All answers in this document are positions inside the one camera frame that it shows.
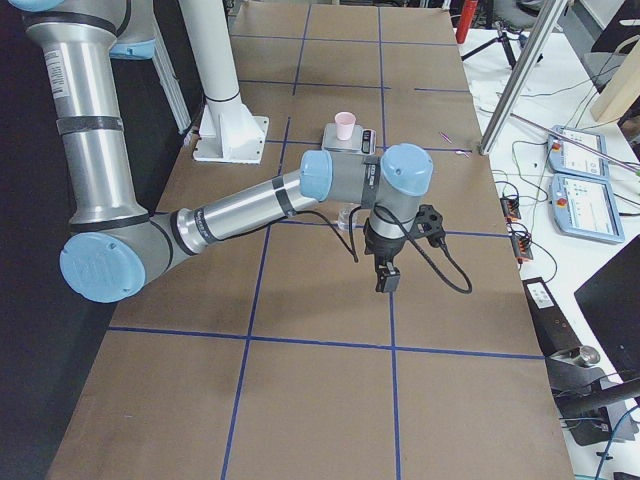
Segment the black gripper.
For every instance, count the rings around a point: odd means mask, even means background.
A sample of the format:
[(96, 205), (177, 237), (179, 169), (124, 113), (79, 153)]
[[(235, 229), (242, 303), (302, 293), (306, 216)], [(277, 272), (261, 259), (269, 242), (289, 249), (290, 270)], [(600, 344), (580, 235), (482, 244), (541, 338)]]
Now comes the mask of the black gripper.
[(374, 257), (374, 265), (377, 276), (375, 290), (378, 293), (393, 293), (397, 290), (401, 273), (394, 265), (395, 256), (401, 252), (406, 242), (404, 235), (398, 238), (387, 238), (378, 234), (366, 222), (364, 226), (365, 255)]

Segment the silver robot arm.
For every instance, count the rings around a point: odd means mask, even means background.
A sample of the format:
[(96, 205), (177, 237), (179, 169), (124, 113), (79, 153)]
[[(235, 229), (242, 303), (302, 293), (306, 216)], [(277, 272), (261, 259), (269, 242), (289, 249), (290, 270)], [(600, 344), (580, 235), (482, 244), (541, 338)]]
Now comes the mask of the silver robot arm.
[(101, 303), (122, 300), (209, 246), (327, 200), (369, 211), (365, 250), (374, 258), (376, 288), (396, 289), (394, 257), (427, 232), (422, 198), (433, 162), (422, 148), (310, 150), (294, 172), (196, 209), (151, 215), (136, 199), (111, 63), (154, 56), (152, 3), (20, 1), (17, 8), (44, 54), (73, 186), (72, 235), (59, 264), (74, 291)]

